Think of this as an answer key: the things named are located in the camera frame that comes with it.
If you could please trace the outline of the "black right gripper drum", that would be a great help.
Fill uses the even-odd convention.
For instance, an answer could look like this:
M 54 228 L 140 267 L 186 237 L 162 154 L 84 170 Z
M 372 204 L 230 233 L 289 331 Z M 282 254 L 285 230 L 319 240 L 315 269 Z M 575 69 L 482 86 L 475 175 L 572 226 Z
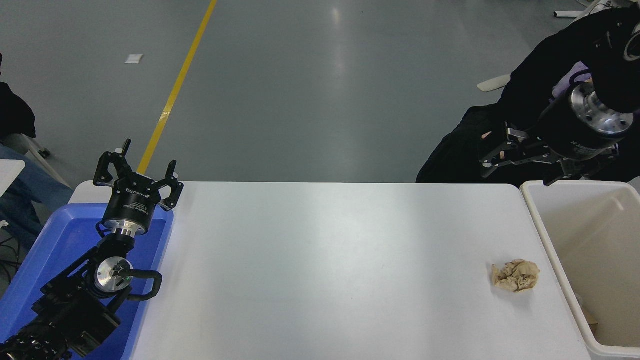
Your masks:
M 542 141 L 560 156 L 576 161 L 596 157 L 621 141 L 621 113 L 597 95 L 566 95 L 554 100 L 537 123 Z

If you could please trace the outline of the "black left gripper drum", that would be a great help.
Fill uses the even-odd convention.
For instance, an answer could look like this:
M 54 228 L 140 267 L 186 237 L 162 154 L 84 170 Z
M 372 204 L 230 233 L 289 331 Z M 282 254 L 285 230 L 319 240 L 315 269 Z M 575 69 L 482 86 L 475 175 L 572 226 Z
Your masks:
M 137 173 L 115 180 L 102 224 L 112 232 L 116 228 L 130 226 L 130 232 L 149 231 L 160 192 L 150 177 Z

